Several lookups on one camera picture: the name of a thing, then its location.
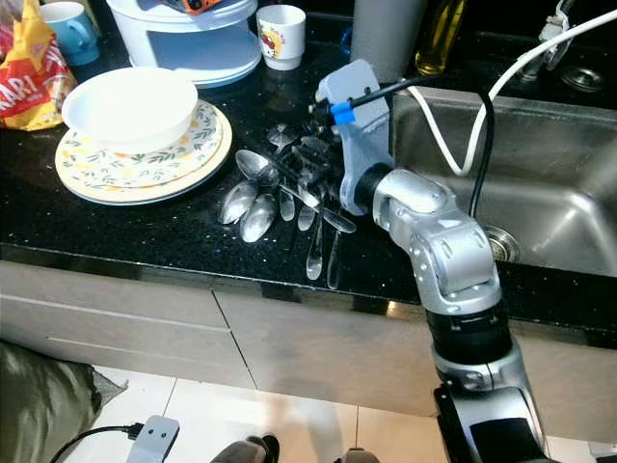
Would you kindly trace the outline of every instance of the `granite countertop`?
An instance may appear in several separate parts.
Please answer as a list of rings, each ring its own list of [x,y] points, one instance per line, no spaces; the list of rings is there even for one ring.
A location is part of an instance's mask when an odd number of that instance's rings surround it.
[[[79,80],[128,65],[119,37],[108,35],[102,50],[95,65],[75,70]],[[310,41],[298,69],[275,72],[261,63],[237,83],[200,91],[200,98],[228,117],[234,136],[231,153],[244,147],[272,150],[267,130],[276,123],[305,121],[319,80],[347,60],[338,46]],[[265,238],[247,244],[237,226],[220,225],[221,199],[243,179],[233,156],[209,181],[172,200],[131,207],[84,201],[66,190],[54,170],[55,148],[66,130],[60,125],[39,132],[2,132],[2,259],[67,269],[86,261],[94,273],[128,278],[135,273],[108,269],[157,268],[202,277],[210,284],[234,281],[316,289],[333,297],[341,293],[419,302],[407,256],[367,217],[354,218],[358,231],[342,236],[337,291],[328,289],[325,272],[315,282],[307,279],[311,232],[278,220]],[[334,231],[324,230],[327,258]],[[617,311],[606,303],[616,279],[512,263],[500,263],[498,269],[512,318],[581,332],[591,344],[617,346]]]

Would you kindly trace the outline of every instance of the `blue mug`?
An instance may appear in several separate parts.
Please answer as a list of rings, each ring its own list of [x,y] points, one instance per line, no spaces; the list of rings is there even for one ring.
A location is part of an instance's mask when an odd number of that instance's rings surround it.
[[[40,7],[40,14],[56,33],[60,51],[70,65],[86,65],[98,58],[96,33],[83,5],[47,3]]]

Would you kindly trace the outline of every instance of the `stainless steel sink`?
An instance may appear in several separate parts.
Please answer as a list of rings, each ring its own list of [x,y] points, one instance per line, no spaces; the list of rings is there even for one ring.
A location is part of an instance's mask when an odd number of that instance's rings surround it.
[[[420,90],[462,165],[480,99]],[[617,111],[508,97],[495,108],[476,218],[496,258],[617,277]],[[467,210],[479,153],[468,177],[454,176],[408,95],[394,97],[392,123],[397,164],[447,185]]]

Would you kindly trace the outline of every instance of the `blue clip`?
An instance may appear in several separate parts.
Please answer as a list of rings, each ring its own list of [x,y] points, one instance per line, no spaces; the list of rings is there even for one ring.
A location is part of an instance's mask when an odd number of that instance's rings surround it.
[[[333,104],[330,107],[330,112],[335,117],[336,125],[345,125],[356,121],[354,109],[351,107],[351,103],[349,101]]]

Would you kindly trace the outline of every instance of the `white bowl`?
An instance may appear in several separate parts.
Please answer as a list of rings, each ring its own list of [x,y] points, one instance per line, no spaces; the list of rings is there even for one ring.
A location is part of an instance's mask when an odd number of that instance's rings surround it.
[[[62,117],[101,146],[135,154],[164,148],[189,128],[197,104],[195,85],[163,68],[122,68],[77,86]]]

